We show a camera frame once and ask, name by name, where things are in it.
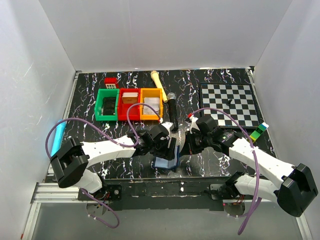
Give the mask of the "navy blue card holder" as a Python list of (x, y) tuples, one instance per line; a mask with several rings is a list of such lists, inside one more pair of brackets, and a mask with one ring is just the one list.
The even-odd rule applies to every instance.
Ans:
[(174, 170), (180, 164), (180, 146), (176, 146), (174, 150), (174, 158), (167, 160), (164, 158), (156, 157), (153, 162), (153, 168), (165, 169), (165, 170)]

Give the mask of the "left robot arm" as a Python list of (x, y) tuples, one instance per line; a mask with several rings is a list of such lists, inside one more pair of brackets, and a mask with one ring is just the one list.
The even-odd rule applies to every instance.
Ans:
[(76, 186), (89, 193), (103, 188), (102, 179), (88, 168), (97, 163), (119, 158), (132, 158), (151, 154), (155, 157), (156, 168), (171, 169), (179, 159), (176, 138), (170, 137), (174, 125), (164, 122), (150, 130), (139, 130), (138, 144), (132, 146), (136, 137), (133, 133), (116, 139), (99, 142), (80, 142), (70, 138), (50, 158), (50, 163), (60, 188)]

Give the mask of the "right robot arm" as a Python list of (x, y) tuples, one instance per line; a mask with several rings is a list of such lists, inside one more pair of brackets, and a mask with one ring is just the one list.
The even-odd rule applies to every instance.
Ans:
[(244, 134), (221, 129), (210, 115), (200, 118), (191, 115), (189, 124), (181, 156), (196, 155), (211, 147), (253, 169), (258, 168), (263, 176), (262, 180), (257, 180), (236, 172), (218, 190), (220, 195), (230, 198), (257, 195), (277, 203), (289, 215), (300, 217), (319, 194), (312, 171), (306, 165), (283, 162), (251, 146)]

